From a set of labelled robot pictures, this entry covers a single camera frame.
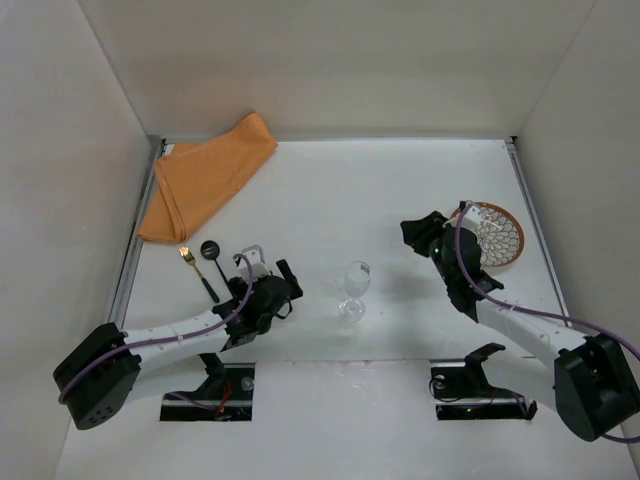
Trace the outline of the black spoon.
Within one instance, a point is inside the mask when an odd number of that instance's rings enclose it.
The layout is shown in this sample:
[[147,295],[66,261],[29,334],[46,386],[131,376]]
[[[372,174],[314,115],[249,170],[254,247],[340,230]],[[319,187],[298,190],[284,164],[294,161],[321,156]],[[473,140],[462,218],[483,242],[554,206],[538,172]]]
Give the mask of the black spoon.
[[[218,258],[221,254],[221,249],[219,244],[214,240],[205,240],[200,246],[200,253],[204,259],[213,261],[215,263],[219,276],[223,280],[224,284],[228,285],[228,278],[218,261]],[[203,274],[200,275],[200,280],[204,285],[206,291],[208,292],[209,296],[211,297],[211,299],[214,302],[219,302],[219,297],[216,291],[213,289],[210,282],[207,280],[207,278]]]

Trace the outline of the floral patterned plate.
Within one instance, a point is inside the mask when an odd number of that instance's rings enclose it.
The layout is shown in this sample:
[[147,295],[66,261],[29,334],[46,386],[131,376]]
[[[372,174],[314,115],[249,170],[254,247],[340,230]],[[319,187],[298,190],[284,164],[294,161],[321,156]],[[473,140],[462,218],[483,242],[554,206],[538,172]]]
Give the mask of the floral patterned plate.
[[483,267],[504,267],[515,262],[525,246],[524,231],[507,210],[487,202],[476,202],[483,214],[483,223],[473,232],[481,248]]

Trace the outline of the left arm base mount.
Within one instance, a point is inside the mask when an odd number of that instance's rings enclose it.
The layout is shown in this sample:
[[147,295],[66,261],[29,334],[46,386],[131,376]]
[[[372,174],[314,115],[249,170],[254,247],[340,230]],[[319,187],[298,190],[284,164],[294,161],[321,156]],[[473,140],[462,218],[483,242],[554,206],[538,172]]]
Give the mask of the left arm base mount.
[[216,354],[198,357],[203,380],[191,391],[163,396],[161,422],[249,422],[253,414],[256,365],[223,363]]

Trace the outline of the clear wine glass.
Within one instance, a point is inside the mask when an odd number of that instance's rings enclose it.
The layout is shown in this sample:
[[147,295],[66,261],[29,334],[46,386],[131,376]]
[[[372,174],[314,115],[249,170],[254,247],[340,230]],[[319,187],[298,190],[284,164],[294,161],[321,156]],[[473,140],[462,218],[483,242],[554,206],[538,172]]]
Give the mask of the clear wine glass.
[[352,262],[344,277],[344,289],[347,298],[339,305],[339,315],[345,322],[358,322],[365,313],[366,307],[362,297],[371,283],[370,266],[363,261]]

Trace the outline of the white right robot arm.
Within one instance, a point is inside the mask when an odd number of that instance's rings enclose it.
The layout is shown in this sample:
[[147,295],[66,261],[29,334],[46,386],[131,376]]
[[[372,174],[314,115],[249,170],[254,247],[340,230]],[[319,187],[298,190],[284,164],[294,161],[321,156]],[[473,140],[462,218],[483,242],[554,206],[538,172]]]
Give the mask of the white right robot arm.
[[611,430],[639,412],[639,386],[625,357],[639,354],[628,341],[601,327],[526,308],[494,296],[503,284],[481,266],[480,229],[495,226],[479,205],[463,202],[446,218],[434,211],[400,224],[403,242],[436,267],[456,310],[517,344],[537,361],[507,368],[491,361],[503,345],[490,343],[465,359],[478,393],[509,390],[554,410],[578,438],[612,440]]

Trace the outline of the gold fork green handle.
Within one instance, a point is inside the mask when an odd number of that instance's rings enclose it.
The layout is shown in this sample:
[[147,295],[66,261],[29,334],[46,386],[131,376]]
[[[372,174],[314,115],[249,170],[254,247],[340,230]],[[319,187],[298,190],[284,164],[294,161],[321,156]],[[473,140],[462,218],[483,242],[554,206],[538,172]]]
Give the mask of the gold fork green handle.
[[208,293],[209,297],[211,298],[211,300],[215,304],[219,303],[220,302],[220,298],[219,298],[218,294],[215,292],[215,290],[213,289],[213,287],[211,286],[209,281],[206,279],[206,277],[202,274],[200,269],[197,267],[196,259],[195,259],[194,255],[191,253],[190,249],[188,247],[186,247],[186,246],[181,246],[179,248],[179,252],[180,252],[181,258],[185,261],[185,263],[187,265],[189,265],[190,267],[192,267],[193,270],[196,272],[196,275],[198,276],[200,282],[204,286],[204,288],[207,291],[207,293]]

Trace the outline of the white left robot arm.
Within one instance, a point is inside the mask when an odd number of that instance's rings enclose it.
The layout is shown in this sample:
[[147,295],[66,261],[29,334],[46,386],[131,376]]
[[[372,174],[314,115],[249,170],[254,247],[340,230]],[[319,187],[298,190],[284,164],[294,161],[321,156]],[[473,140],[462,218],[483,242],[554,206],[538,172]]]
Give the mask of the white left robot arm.
[[227,281],[232,298],[187,320],[161,327],[123,331],[114,323],[96,327],[54,369],[58,402],[67,407],[75,427],[93,429],[118,413],[133,398],[142,378],[190,357],[211,360],[219,352],[253,342],[271,329],[280,311],[293,311],[303,296],[286,260],[280,273],[258,272],[247,255],[237,254],[246,276]]

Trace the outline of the orange cloth placemat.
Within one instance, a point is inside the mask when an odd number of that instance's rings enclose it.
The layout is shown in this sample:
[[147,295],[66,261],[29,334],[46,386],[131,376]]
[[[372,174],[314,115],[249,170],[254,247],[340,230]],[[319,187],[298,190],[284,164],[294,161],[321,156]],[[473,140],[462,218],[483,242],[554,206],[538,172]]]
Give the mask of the orange cloth placemat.
[[138,236],[153,243],[185,242],[246,185],[277,146],[257,113],[224,135],[175,144],[154,164],[157,191]]

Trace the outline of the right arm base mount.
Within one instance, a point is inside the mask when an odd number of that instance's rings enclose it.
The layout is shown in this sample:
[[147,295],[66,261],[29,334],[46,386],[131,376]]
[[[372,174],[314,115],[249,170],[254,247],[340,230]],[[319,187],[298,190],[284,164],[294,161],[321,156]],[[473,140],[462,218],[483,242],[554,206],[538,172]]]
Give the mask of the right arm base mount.
[[437,360],[431,364],[428,389],[435,400],[439,421],[523,420],[531,421],[537,402],[527,402],[512,390],[489,383],[483,364],[506,347],[486,344],[462,360]]

